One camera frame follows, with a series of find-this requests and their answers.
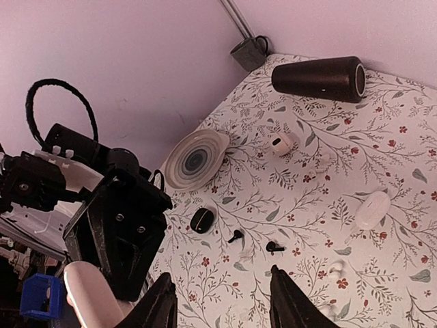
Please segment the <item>red flower print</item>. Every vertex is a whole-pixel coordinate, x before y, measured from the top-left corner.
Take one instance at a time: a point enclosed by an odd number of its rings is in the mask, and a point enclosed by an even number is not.
[[[299,247],[297,247],[296,250],[293,249],[292,253],[293,253],[294,257],[299,256],[300,255]]]
[[[349,283],[346,278],[343,278],[342,280],[337,280],[337,285],[339,285],[339,289],[346,289]]]
[[[323,279],[324,277],[326,277],[328,275],[328,273],[326,273],[324,270],[323,271],[319,271],[319,273],[317,274],[317,276],[319,277],[319,279]]]
[[[207,258],[207,257],[203,258],[202,265],[203,265],[204,267],[207,267],[208,265],[210,265],[210,259]]]

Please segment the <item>blue box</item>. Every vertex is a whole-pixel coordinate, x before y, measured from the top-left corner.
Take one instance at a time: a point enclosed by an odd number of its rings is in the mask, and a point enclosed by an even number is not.
[[[36,273],[23,284],[20,315],[36,320],[58,319],[61,316],[64,295],[64,287],[59,278]]]

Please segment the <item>wall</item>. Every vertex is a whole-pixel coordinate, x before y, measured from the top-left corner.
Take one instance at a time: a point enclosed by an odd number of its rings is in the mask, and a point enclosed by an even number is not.
[[[368,67],[437,87],[436,1],[235,2],[278,53],[356,55]]]
[[[33,150],[25,97],[55,77],[90,101],[100,140],[158,167],[240,82],[229,51],[241,37],[218,1],[0,0],[0,141]],[[92,136],[82,104],[45,87],[36,96],[43,137],[55,122]]]

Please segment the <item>floral tablecloth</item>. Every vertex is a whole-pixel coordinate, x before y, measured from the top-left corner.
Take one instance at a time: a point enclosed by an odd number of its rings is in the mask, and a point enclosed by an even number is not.
[[[231,145],[207,186],[167,190],[174,209],[151,274],[171,273],[179,327],[270,327],[273,264],[318,307],[332,305],[340,327],[435,327],[437,91],[369,70],[359,105],[275,92],[272,69],[303,60],[270,56],[200,126]],[[275,131],[292,136],[291,154],[269,149]],[[311,178],[326,153],[327,172]],[[345,245],[376,190],[390,195],[389,213]],[[188,226],[199,207],[216,215],[204,235]],[[228,244],[235,229],[244,239]],[[286,250],[268,253],[271,240]],[[344,276],[331,279],[338,260]]]

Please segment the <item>floral pattern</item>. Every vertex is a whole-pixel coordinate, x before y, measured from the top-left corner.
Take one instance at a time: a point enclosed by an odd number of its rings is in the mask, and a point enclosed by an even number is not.
[[[167,190],[174,209],[150,273],[171,273],[184,328],[270,327],[273,264],[316,306],[332,306],[340,327],[434,327],[437,91],[369,70],[357,105],[275,92],[272,69],[303,60],[270,56],[201,124],[231,144],[204,188]],[[268,147],[278,131],[294,140],[281,157]],[[356,209],[376,190],[390,211],[354,231]],[[189,228],[200,207],[215,214],[202,235]],[[235,229],[244,238],[229,244]],[[285,251],[268,253],[268,241]],[[339,260],[344,274],[333,279]]]

